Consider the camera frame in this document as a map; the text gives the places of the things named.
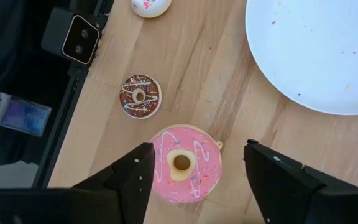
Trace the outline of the white round plate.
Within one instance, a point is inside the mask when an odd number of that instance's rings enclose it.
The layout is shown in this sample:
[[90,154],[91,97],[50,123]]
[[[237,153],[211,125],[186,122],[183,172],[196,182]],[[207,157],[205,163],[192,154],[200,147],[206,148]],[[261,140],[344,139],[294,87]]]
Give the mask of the white round plate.
[[315,111],[358,115],[358,0],[247,0],[245,27],[278,91]]

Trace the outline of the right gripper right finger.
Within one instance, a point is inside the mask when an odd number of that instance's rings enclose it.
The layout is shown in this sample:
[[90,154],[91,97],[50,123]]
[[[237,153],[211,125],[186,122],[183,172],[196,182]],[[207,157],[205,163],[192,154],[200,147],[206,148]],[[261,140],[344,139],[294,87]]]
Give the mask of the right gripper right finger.
[[358,224],[358,187],[250,139],[247,178],[267,224]]

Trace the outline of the white sprinkled donut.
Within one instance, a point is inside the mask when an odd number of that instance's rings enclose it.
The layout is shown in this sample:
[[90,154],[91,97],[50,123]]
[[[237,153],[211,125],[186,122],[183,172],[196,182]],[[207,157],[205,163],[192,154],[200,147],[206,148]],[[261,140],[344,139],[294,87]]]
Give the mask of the white sprinkled donut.
[[172,0],[131,0],[132,10],[140,17],[154,18],[162,15]]

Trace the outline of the black table frame rail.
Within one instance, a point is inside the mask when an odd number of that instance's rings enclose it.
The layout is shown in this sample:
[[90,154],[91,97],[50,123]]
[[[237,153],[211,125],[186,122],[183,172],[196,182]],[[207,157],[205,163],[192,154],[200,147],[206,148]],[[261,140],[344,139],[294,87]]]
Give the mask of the black table frame rail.
[[[94,25],[101,34],[98,42],[99,44],[101,42],[104,28],[106,27],[113,4],[114,0],[70,0],[70,5],[67,9],[64,7],[61,8],[83,16],[87,21]],[[96,56],[97,48],[94,52],[91,63]],[[65,94],[62,98],[62,102],[60,103],[60,107],[57,111],[55,121],[53,122],[38,171],[32,184],[33,188],[36,189],[48,187],[60,149],[62,148],[70,121],[80,97],[80,93],[91,67],[91,63],[88,65],[82,65],[68,59],[65,60],[70,64],[69,67],[63,70],[64,74],[69,77],[69,81]]]

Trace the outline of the person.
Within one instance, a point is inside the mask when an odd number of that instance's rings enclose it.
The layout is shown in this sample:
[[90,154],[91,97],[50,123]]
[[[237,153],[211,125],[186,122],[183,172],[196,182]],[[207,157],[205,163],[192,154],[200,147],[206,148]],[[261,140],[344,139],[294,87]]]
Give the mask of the person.
[[54,7],[70,0],[0,0],[0,92],[48,106],[41,137],[0,127],[0,165],[39,164],[68,85],[69,62],[41,48]]

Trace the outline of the clear badge holder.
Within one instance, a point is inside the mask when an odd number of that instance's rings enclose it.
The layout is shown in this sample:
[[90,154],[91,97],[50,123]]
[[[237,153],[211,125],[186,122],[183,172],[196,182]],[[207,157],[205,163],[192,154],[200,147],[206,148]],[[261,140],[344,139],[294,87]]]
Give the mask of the clear badge holder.
[[0,126],[41,137],[51,107],[0,92]]

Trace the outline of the chocolate sprinkled donut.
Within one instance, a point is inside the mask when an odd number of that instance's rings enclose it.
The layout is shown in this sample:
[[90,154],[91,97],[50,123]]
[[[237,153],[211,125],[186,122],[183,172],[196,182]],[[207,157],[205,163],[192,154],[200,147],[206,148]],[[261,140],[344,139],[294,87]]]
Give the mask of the chocolate sprinkled donut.
[[135,119],[147,119],[160,108],[162,89],[148,75],[133,75],[121,85],[119,99],[126,115]]

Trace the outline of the pink frosted donut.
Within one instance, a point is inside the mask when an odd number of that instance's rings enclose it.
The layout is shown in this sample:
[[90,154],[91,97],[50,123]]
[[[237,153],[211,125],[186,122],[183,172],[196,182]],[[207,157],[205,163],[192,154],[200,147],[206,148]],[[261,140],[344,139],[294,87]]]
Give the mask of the pink frosted donut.
[[222,142],[189,124],[175,124],[155,134],[152,190],[172,203],[204,199],[222,174]]

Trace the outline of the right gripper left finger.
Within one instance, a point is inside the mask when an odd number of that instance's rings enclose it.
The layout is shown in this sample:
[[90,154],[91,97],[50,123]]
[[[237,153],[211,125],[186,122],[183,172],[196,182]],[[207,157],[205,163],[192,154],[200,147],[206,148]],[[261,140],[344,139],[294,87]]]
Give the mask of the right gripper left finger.
[[143,224],[154,165],[142,143],[70,188],[0,189],[0,224]]

